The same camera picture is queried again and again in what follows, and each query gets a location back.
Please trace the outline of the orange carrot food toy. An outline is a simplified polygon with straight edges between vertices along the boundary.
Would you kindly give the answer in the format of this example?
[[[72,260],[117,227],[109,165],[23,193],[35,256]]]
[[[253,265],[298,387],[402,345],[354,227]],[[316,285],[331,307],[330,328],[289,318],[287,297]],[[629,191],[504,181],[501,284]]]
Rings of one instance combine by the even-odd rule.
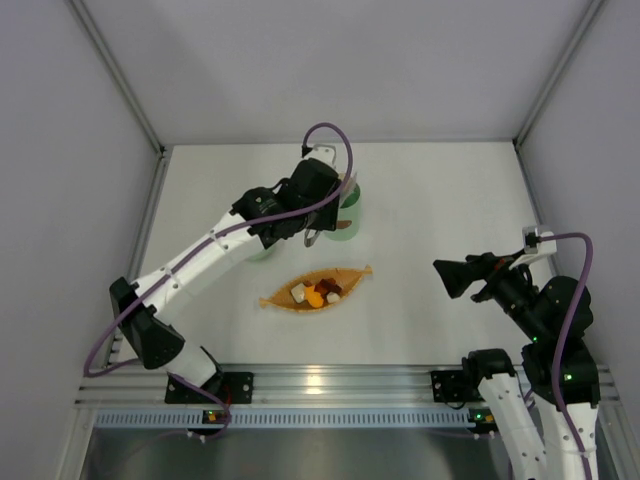
[[[318,309],[324,305],[325,299],[320,292],[315,290],[314,286],[308,286],[306,290],[306,301],[312,308]]]

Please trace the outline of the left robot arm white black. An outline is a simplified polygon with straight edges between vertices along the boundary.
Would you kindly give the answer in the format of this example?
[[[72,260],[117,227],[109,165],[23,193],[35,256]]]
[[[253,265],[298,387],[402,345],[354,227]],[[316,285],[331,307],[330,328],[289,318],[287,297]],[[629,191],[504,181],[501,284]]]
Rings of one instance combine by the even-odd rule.
[[[220,364],[178,329],[182,310],[244,260],[302,231],[333,230],[351,174],[306,157],[273,187],[246,191],[221,220],[180,256],[133,282],[109,288],[119,328],[147,370],[165,371],[201,396],[216,394]]]

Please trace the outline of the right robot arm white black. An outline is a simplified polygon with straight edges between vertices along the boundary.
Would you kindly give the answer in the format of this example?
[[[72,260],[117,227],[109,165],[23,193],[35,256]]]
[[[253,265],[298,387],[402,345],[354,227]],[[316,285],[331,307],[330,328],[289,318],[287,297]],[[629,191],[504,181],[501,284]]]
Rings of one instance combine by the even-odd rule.
[[[595,424],[601,399],[596,363],[583,340],[593,322],[583,281],[553,277],[537,288],[523,251],[469,255],[433,265],[450,298],[472,283],[476,303],[493,301],[526,335],[522,366],[531,394],[503,349],[470,352],[462,369],[494,417],[516,479],[595,479]]]

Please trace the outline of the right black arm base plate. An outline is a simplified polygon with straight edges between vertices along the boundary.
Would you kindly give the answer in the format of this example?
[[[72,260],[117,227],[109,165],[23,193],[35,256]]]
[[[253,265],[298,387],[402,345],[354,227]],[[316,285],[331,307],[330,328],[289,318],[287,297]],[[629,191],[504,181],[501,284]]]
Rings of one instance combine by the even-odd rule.
[[[430,378],[436,403],[466,404],[482,400],[473,379],[463,370],[433,370]]]

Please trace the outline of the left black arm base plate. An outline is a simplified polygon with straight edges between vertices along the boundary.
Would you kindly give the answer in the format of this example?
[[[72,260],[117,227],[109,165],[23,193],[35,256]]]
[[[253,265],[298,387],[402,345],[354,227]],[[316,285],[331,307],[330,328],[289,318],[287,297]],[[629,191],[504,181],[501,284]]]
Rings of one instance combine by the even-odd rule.
[[[186,385],[175,376],[169,376],[165,390],[166,404],[212,403],[215,396],[227,405],[252,403],[254,374],[252,372],[226,372],[200,387]]]

